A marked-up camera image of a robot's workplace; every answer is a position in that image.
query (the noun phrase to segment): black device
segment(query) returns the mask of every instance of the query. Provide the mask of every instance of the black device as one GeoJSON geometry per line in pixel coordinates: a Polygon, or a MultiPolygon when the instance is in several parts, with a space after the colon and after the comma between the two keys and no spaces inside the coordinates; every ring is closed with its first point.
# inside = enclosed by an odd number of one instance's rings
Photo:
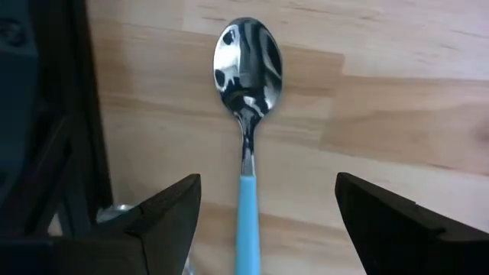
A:
{"type": "MultiPolygon", "coordinates": [[[[0,274],[180,275],[199,175],[96,222],[113,200],[91,49],[84,0],[0,1],[0,274]]],[[[489,273],[486,233],[345,173],[336,196],[368,274],[489,273]]]]}

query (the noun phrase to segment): blue handle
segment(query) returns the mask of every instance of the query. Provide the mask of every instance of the blue handle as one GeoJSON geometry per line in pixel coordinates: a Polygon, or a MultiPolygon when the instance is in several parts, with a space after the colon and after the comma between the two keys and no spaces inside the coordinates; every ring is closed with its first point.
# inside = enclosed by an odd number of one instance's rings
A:
{"type": "Polygon", "coordinates": [[[239,178],[237,230],[236,275],[260,275],[260,225],[255,176],[239,178]]]}

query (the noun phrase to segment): light wood panel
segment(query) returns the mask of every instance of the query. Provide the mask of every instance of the light wood panel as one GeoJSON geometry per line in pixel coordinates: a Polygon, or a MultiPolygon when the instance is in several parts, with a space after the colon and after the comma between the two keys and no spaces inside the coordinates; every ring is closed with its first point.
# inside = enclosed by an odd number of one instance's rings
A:
{"type": "Polygon", "coordinates": [[[489,175],[489,82],[344,77],[322,148],[489,175]]]}
{"type": "MultiPolygon", "coordinates": [[[[115,198],[201,173],[194,262],[230,274],[241,136],[213,87],[217,37],[144,24],[92,18],[115,198]]],[[[363,273],[334,197],[340,171],[489,231],[486,82],[343,76],[348,55],[280,48],[285,91],[255,145],[265,273],[363,273]]]]}
{"type": "Polygon", "coordinates": [[[186,0],[183,29],[260,18],[281,43],[346,56],[356,76],[487,79],[485,0],[186,0]]]}

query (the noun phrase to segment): metal part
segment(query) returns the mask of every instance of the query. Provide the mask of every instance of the metal part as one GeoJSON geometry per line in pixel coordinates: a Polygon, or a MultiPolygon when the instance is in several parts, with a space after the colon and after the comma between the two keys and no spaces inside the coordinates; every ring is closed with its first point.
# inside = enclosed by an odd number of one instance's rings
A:
{"type": "Polygon", "coordinates": [[[97,212],[97,223],[108,222],[134,208],[132,205],[111,205],[97,212]]]}
{"type": "Polygon", "coordinates": [[[254,175],[254,129],[282,91],[280,51],[262,23],[238,18],[225,28],[215,46],[214,80],[222,102],[241,126],[241,174],[254,175]]]}
{"type": "Polygon", "coordinates": [[[26,35],[21,23],[10,18],[0,18],[0,41],[13,47],[25,44],[26,35]]]}

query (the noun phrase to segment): metal spoon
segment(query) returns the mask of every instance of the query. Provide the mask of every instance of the metal spoon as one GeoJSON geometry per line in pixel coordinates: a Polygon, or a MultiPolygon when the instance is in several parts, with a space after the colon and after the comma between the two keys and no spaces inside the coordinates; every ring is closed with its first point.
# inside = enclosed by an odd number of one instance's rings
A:
{"type": "Polygon", "coordinates": [[[260,228],[254,174],[254,129],[282,92],[282,58],[274,38],[253,18],[238,18],[222,32],[214,52],[221,100],[238,119],[243,161],[238,196],[236,275],[260,274],[260,228]]]}

